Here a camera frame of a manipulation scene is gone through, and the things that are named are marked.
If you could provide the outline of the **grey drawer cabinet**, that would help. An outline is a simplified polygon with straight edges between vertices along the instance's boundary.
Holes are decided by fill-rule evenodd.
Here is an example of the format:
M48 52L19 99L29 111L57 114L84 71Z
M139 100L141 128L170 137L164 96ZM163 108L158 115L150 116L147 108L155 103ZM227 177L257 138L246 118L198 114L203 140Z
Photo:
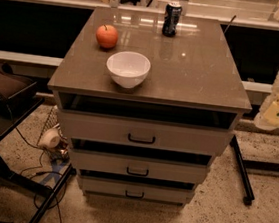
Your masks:
M58 111L233 131L252 109L221 25L183 17L174 37L162 34L161 13L96 8L48 83ZM151 68L133 89L111 78L95 30L118 30L116 52L146 56Z

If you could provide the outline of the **dark soda can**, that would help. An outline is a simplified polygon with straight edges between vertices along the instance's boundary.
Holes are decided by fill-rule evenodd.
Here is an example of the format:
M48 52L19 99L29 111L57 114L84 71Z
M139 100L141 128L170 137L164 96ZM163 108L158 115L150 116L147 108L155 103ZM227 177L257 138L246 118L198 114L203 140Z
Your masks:
M176 26L182 14L182 8L179 2L169 2L165 7L164 24L162 26L164 36L175 36Z

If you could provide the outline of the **white bowl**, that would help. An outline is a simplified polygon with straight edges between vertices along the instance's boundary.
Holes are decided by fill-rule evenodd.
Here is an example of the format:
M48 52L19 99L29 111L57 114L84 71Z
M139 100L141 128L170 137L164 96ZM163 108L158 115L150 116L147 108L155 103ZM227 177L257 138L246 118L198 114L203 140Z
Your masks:
M133 89L148 76L151 62L143 54L123 51L110 56L106 67L117 85Z

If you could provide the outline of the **red apple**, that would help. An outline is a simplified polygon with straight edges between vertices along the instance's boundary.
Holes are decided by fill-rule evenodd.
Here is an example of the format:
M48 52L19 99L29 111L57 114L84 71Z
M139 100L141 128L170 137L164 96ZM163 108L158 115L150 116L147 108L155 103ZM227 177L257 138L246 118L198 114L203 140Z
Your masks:
M105 24L96 30L96 40L100 47L113 48L117 44L118 32L114 26Z

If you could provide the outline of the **white round device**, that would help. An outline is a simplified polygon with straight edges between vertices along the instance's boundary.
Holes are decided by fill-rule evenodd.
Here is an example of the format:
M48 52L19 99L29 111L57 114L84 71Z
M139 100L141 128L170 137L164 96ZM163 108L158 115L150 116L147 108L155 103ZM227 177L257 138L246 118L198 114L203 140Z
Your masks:
M48 129L43 133L41 140L39 141L40 147L53 149L58 146L61 141L59 132L56 128Z

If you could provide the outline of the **brown pouch on table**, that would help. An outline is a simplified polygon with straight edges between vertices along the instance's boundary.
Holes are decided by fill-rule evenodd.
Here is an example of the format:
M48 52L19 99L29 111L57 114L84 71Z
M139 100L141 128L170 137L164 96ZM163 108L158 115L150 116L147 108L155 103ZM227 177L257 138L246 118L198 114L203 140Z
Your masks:
M10 64L0 63L0 107L19 111L33 99L36 88L34 80L14 74Z

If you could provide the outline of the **black side table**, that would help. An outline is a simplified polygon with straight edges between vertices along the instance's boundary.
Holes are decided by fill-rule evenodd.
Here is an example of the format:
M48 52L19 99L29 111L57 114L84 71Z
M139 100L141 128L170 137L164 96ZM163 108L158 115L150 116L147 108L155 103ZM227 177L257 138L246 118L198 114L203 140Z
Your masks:
M0 141L3 140L11 131L17 128L17 126L42 103L44 103L43 97L34 97L29 101L28 105L20 115L15 115L9 118L0 115ZM14 185L18 185L21 188L25 188L30 192L34 192L44 198L44 201L41 203L39 209L33 215L29 223L39 223L39 221L41 221L41 218L45 214L46 210L48 210L50 204L52 204L54 199L57 198L61 188L66 184L67 179L70 178L73 170L72 166L67 167L67 169L61 174L61 177L59 177L59 180L55 183L55 186L48 188L47 186L38 184L37 182L14 172L0 157L0 178Z

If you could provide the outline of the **black metal frame leg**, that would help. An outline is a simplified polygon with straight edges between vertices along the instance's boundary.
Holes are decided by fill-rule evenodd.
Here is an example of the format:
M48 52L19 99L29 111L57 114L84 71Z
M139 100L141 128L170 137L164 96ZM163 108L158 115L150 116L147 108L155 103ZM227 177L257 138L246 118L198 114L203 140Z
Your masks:
M246 172L247 169L244 166L244 163L243 163L244 160L243 160L241 150L240 150L240 147L239 147L238 144L239 143L237 141L237 138L235 136L232 137L230 146L233 148L235 158L237 160L236 163L239 167L239 172L240 172L240 175L241 175L241 178L242 178L241 181L242 181L242 184L244 186L245 196L243 197L243 203L246 206L250 206L250 205L252 205L252 202L253 202L255 196L254 196L253 191L252 191L252 186L251 186L251 183L249 181L249 176Z

